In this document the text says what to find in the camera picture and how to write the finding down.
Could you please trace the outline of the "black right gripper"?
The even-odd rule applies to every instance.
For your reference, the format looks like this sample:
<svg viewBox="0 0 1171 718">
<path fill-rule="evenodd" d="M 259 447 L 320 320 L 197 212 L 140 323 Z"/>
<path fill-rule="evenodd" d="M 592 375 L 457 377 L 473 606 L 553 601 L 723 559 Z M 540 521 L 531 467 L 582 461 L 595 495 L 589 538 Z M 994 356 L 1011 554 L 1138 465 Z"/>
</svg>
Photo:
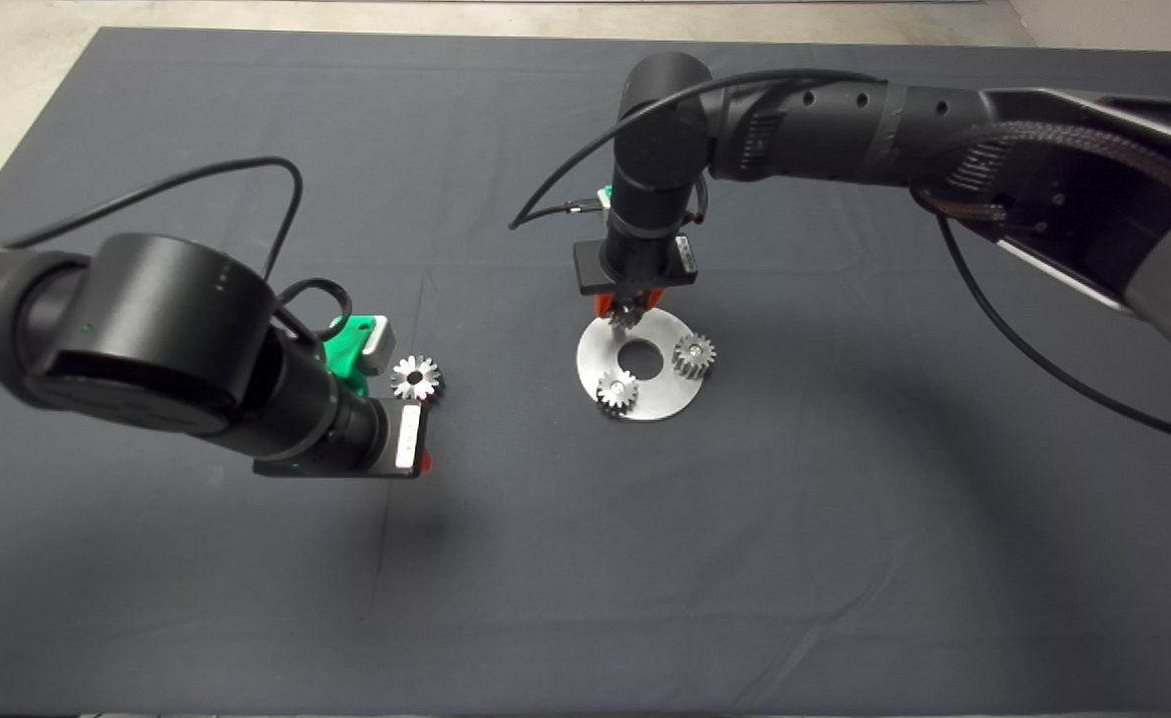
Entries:
<svg viewBox="0 0 1171 718">
<path fill-rule="evenodd" d="M 608 235 L 574 244 L 573 260 L 580 292 L 594 295 L 594 315 L 602 319 L 612 317 L 615 295 L 644 295 L 644 308 L 652 309 L 664 289 L 694 283 L 699 274 L 686 235 Z"/>
</svg>

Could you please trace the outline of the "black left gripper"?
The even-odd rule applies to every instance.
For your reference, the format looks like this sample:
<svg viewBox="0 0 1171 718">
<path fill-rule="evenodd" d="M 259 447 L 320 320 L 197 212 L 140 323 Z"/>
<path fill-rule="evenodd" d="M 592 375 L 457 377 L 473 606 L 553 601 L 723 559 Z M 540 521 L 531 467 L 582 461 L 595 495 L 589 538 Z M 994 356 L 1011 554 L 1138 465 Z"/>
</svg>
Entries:
<svg viewBox="0 0 1171 718">
<path fill-rule="evenodd" d="M 429 405 L 420 401 L 343 397 L 310 445 L 278 460 L 253 460 L 258 476 L 316 479 L 416 479 L 432 469 Z"/>
</svg>

